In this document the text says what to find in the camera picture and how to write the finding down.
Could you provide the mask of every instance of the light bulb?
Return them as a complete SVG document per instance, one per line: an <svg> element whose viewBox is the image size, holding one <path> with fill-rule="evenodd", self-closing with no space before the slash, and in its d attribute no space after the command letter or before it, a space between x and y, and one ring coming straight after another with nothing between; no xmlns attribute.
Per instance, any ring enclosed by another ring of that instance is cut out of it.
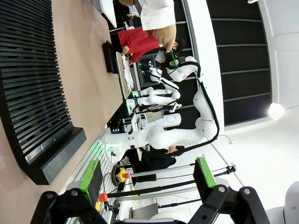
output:
<svg viewBox="0 0 299 224"><path fill-rule="evenodd" d="M278 120L283 116L285 109L282 105L271 103L269 108L269 116L272 117L273 120Z"/></svg>

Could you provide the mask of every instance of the screw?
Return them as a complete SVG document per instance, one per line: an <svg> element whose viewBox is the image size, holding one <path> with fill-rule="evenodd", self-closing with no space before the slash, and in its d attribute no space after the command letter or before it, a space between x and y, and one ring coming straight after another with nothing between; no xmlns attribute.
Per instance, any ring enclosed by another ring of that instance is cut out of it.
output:
<svg viewBox="0 0 299 224"><path fill-rule="evenodd" d="M78 195L78 192L75 191L75 190L72 190L72 191L71 191L71 195L73 195L73 196L77 196L77 195Z"/></svg>
<svg viewBox="0 0 299 224"><path fill-rule="evenodd" d="M48 199L51 199L51 198L53 198L54 197L54 195L52 195L52 194L47 194L47 198Z"/></svg>
<svg viewBox="0 0 299 224"><path fill-rule="evenodd" d="M218 190L219 190L220 192L224 192L224 191L225 191L224 187L219 187Z"/></svg>
<svg viewBox="0 0 299 224"><path fill-rule="evenodd" d="M245 193L246 195L249 195L249 194L250 194L250 190L249 190L249 189L245 189L245 190L244 190L244 193Z"/></svg>

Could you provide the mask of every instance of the black hair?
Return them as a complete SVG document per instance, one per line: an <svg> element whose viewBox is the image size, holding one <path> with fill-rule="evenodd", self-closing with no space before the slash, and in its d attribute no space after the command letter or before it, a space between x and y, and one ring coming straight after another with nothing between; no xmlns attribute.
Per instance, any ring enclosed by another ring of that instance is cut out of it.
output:
<svg viewBox="0 0 299 224"><path fill-rule="evenodd" d="M184 146L176 146L176 149L177 149L178 151L180 151L180 150L185 149L185 147L184 147Z"/></svg>
<svg viewBox="0 0 299 224"><path fill-rule="evenodd" d="M181 52L186 46L186 41L183 38L176 38L176 42L178 43L178 46L175 51Z"/></svg>

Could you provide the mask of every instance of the red shirt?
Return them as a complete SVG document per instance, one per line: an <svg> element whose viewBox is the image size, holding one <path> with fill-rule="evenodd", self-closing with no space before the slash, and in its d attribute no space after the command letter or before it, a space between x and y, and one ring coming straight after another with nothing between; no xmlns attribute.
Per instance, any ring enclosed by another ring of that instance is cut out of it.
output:
<svg viewBox="0 0 299 224"><path fill-rule="evenodd" d="M143 54L160 47L158 40L150 36L147 31L143 31L142 28L128 29L118 32L118 37L121 41L121 47L128 46L130 48L128 54L133 54L131 62L136 62Z"/></svg>

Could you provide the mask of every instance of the person in red shirt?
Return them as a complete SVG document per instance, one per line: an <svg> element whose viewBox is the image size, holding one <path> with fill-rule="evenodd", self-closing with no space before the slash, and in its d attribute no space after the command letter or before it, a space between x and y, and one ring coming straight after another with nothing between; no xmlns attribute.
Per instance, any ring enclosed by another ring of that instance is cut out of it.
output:
<svg viewBox="0 0 299 224"><path fill-rule="evenodd" d="M158 40L155 39L155 31L153 31L152 38L142 28L120 31L118 32L118 37L122 52L125 55L133 54L130 59L130 65L135 63L146 52L160 47ZM184 46L184 39L177 38L172 46L172 50L180 52L184 49Z"/></svg>

